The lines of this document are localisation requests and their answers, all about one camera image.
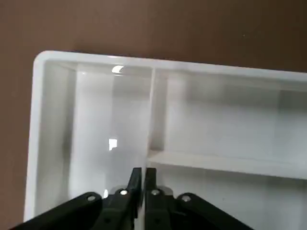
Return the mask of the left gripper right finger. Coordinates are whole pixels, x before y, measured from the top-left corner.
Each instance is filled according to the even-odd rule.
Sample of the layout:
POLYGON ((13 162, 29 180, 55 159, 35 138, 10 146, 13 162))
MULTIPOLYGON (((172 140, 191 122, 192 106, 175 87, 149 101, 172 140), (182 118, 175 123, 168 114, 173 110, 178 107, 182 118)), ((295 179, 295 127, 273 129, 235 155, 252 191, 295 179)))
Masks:
POLYGON ((157 186, 156 168, 144 181, 146 230, 250 230, 251 227, 193 193, 178 197, 157 186))

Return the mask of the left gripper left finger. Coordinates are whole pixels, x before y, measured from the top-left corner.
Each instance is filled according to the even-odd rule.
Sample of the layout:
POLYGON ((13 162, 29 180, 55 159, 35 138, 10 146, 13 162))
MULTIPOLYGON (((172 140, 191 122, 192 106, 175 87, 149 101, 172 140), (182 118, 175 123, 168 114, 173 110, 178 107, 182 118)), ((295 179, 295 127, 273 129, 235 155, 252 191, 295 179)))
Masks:
POLYGON ((86 192, 14 227, 15 230, 132 230, 138 217, 142 170, 133 168, 126 188, 103 198, 86 192))

